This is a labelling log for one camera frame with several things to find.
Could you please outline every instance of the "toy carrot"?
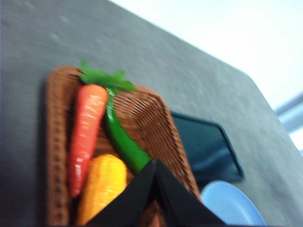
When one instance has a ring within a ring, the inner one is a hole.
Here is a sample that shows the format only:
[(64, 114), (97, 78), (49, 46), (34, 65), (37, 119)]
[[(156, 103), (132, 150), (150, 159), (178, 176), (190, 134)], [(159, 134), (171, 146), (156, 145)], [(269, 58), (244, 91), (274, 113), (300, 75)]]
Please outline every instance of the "toy carrot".
[(70, 147), (69, 177), (72, 197), (78, 196), (83, 187), (107, 99), (107, 90), (98, 85), (84, 85), (78, 91)]
[(83, 188), (94, 152), (100, 121), (104, 115), (110, 87), (114, 90), (135, 90), (134, 85), (123, 80), (124, 72), (110, 76), (104, 71), (86, 67), (81, 62), (79, 77), (86, 84), (77, 94), (75, 122), (71, 136), (69, 158), (69, 182), (71, 197), (77, 197)]

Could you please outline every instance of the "green chili pepper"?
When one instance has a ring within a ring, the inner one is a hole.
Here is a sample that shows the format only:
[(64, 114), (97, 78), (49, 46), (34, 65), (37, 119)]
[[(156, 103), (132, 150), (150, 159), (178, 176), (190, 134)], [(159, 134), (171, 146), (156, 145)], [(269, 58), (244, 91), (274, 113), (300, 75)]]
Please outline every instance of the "green chili pepper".
[(142, 150), (132, 138), (129, 137), (127, 132), (121, 126), (114, 109), (115, 92), (110, 88), (107, 90), (109, 97), (105, 118), (110, 138), (120, 157), (136, 174), (140, 172), (143, 167), (152, 160), (152, 158)]
[(127, 166), (135, 174), (140, 172), (152, 158), (129, 137), (121, 126), (114, 109), (114, 96), (119, 91), (135, 91), (135, 86), (130, 81), (123, 80), (123, 71), (118, 71), (111, 76), (102, 70), (88, 68), (86, 60), (81, 60), (80, 71), (79, 77), (85, 84), (97, 84), (108, 90), (105, 118), (110, 139)]

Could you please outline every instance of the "brown wicker tray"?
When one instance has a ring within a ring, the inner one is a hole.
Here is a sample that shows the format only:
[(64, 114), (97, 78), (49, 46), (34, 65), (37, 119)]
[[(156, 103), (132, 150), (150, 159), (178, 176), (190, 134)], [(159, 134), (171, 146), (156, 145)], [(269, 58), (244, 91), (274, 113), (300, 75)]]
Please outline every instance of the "brown wicker tray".
[[(81, 85), (72, 66), (56, 68), (47, 86), (47, 204), (51, 226), (71, 222), (71, 198), (68, 193), (67, 155), (73, 125), (74, 99)], [(161, 159), (181, 183), (198, 199), (199, 190), (190, 169), (179, 134), (164, 100), (156, 92), (137, 86), (135, 92), (121, 92), (115, 108), (128, 134), (154, 159)], [(100, 127), (95, 155), (118, 154)], [(133, 174), (128, 170), (128, 182)]]

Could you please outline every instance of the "plastic plate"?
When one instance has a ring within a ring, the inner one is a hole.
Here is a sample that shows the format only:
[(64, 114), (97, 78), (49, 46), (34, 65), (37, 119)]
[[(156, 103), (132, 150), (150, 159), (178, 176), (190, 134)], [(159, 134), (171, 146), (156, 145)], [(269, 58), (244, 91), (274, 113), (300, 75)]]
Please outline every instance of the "plastic plate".
[(203, 204), (228, 225), (266, 226), (249, 198), (225, 181), (213, 181), (201, 192)]

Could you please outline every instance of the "table surface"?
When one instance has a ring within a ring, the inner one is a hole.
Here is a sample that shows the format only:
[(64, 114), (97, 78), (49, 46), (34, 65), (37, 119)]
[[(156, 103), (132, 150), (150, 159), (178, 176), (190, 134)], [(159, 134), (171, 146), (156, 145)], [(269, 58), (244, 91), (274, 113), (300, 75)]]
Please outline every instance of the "table surface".
[(87, 58), (125, 70), (175, 112), (221, 124), (246, 175), (235, 185), (267, 224), (303, 223), (303, 157), (243, 72), (99, 0), (1, 2), (1, 54), (0, 222), (43, 223), (46, 78)]

